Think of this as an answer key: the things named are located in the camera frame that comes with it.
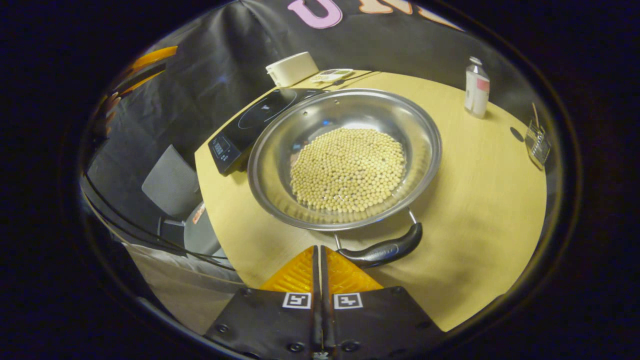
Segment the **pan handle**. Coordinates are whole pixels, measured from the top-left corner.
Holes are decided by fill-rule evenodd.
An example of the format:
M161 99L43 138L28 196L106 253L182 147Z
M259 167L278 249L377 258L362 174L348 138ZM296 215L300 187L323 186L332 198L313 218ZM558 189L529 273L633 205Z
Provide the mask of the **pan handle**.
M348 250L342 248L338 234L334 233L333 237L338 246L337 252L360 268L372 268L388 264L407 256L418 246L422 239L422 223L415 220L411 209L408 210L413 220L413 225L401 237L382 241L362 250Z

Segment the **gray chair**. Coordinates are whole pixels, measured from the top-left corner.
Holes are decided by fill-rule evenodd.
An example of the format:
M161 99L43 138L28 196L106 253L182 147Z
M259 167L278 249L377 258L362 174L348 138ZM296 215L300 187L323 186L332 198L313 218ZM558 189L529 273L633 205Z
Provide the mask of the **gray chair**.
M142 183L142 192L169 217L178 219L176 221L161 217L157 225L158 236L161 236L163 224L182 226L185 249L201 254L225 256L207 211L202 213L197 223L193 223L193 217L203 204L198 176L173 145L169 145L149 172Z

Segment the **bottle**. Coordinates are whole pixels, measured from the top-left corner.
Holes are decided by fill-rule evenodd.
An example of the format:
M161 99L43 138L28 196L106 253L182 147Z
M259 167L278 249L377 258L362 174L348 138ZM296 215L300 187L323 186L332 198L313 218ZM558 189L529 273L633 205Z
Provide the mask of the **bottle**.
M471 115L481 119L489 102L489 76L482 68L482 62L471 56L471 65L467 67L467 92L465 109Z

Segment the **cooktop control panel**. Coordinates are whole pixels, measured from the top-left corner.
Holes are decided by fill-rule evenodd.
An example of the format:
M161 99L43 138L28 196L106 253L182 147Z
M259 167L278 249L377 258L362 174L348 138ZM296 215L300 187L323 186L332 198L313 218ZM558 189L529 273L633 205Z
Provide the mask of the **cooktop control panel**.
M209 142L218 172L227 176L246 170L253 143L271 121L291 106L323 92L305 88L276 89L238 114Z

